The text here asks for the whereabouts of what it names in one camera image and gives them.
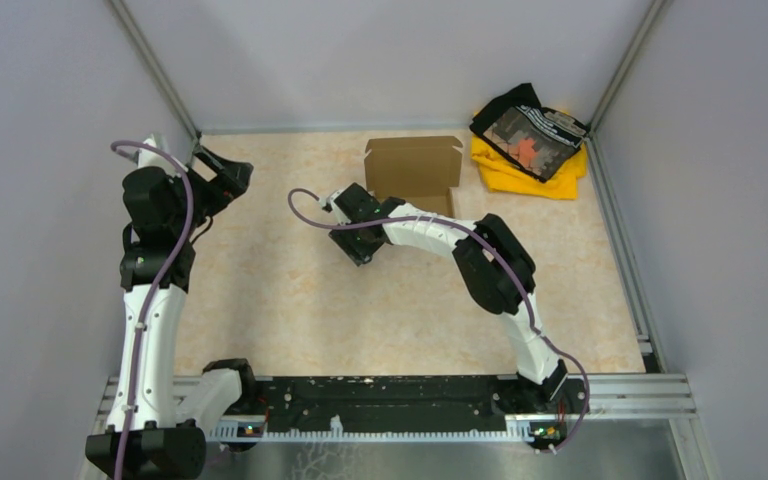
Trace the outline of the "brown cardboard box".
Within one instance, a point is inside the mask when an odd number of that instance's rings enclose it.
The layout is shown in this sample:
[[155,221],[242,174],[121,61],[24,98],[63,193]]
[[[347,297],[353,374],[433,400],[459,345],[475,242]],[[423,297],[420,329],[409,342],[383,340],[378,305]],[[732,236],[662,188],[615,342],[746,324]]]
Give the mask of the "brown cardboard box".
[[463,143],[454,136],[374,138],[365,149],[366,189],[381,201],[401,198],[453,217],[462,162]]

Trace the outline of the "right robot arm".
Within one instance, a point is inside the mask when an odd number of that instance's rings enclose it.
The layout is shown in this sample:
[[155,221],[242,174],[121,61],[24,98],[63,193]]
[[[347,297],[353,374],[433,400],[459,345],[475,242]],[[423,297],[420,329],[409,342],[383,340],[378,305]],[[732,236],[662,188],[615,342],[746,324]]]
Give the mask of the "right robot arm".
[[536,305],[536,264],[503,219],[487,214],[477,221],[458,220],[403,199],[379,201],[357,183],[335,191],[320,206],[337,221],[330,237],[358,266],[384,245],[453,261],[471,299],[501,320],[527,406],[548,412],[559,403],[568,369],[546,340]]

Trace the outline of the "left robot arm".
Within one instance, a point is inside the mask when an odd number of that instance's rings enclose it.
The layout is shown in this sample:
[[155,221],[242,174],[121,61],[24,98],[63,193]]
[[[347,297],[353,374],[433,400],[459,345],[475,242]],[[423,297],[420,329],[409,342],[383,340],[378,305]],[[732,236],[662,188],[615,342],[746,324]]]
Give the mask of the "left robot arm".
[[117,140],[112,150],[136,165],[122,182],[130,221],[123,229],[120,285],[125,336],[114,403],[102,432],[87,437],[85,457],[111,479],[196,479],[207,434],[230,408],[252,411],[260,399],[249,362],[210,362],[195,389],[173,396],[178,326],[196,259],[193,233],[248,188],[253,167],[197,148],[215,174],[205,180],[155,140]]

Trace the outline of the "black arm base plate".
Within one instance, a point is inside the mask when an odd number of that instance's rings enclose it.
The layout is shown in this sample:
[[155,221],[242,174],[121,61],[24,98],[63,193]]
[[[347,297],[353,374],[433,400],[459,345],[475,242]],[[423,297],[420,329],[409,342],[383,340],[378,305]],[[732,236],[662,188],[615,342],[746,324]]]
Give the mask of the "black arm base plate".
[[325,432],[334,417],[348,433],[468,433],[500,431],[508,415],[557,420],[583,409],[580,379],[548,401],[508,374],[262,378],[227,412],[265,416],[271,433]]

